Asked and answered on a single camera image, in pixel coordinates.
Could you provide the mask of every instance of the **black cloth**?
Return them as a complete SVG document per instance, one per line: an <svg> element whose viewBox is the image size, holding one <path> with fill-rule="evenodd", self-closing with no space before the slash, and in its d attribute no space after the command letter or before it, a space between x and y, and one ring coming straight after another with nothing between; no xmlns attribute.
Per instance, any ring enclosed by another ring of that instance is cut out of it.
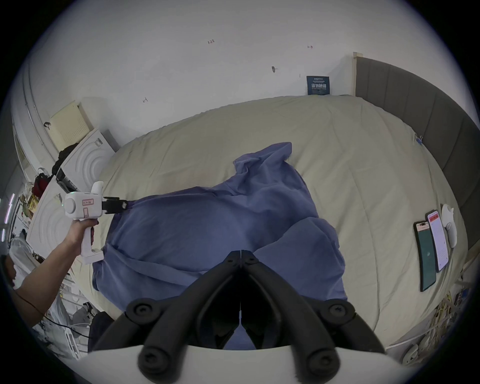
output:
<svg viewBox="0 0 480 384"><path fill-rule="evenodd" d="M93 350L97 341L113 322L114 320L108 316L106 312L97 313L93 317L92 323L90 324L90 332L88 333L88 353Z"/></svg>

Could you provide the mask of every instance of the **phone screen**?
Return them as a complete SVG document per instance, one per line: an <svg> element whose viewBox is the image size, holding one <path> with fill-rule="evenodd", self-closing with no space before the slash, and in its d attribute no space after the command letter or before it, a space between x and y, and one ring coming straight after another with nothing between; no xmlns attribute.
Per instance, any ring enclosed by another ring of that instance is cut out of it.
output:
<svg viewBox="0 0 480 384"><path fill-rule="evenodd" d="M415 233L420 257L420 291L425 291L437 280L435 248L428 221L415 223Z"/></svg>

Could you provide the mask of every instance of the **beige bedsheet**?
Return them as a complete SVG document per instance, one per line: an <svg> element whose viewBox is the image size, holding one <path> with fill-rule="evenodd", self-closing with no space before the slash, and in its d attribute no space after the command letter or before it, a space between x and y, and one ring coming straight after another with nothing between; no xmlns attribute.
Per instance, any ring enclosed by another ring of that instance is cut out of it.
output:
<svg viewBox="0 0 480 384"><path fill-rule="evenodd" d="M345 258L348 300L383 342L398 340L459 276L467 236L454 195L428 150L397 117L352 96L276 97L229 105L163 127L125 145L103 170L104 194L135 200L234 174L232 161L290 141L288 162L302 175L320 217L335 227ZM420 292L413 223L455 208L458 244L436 283ZM96 245L111 217L100 218ZM91 266L73 274L92 303L120 311L91 286Z"/></svg>

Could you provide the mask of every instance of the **blue poster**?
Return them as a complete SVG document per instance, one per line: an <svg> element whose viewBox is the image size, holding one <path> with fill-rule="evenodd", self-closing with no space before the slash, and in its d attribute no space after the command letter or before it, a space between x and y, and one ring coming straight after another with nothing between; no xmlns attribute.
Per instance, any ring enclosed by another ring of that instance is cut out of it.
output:
<svg viewBox="0 0 480 384"><path fill-rule="evenodd" d="M329 95L330 78L328 76L307 76L309 95Z"/></svg>

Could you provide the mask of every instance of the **smartphone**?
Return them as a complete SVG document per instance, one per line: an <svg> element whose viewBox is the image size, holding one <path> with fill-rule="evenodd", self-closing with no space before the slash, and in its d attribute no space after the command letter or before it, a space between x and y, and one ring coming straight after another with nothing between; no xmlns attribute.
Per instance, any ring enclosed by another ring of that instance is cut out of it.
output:
<svg viewBox="0 0 480 384"><path fill-rule="evenodd" d="M425 291L437 281L435 247L428 221L413 224L420 257L420 292Z"/></svg>
<svg viewBox="0 0 480 384"><path fill-rule="evenodd" d="M440 272L448 264L448 249L444 226L442 225L438 211L431 211L425 216L432 231L433 245L435 246L436 269L437 272Z"/></svg>

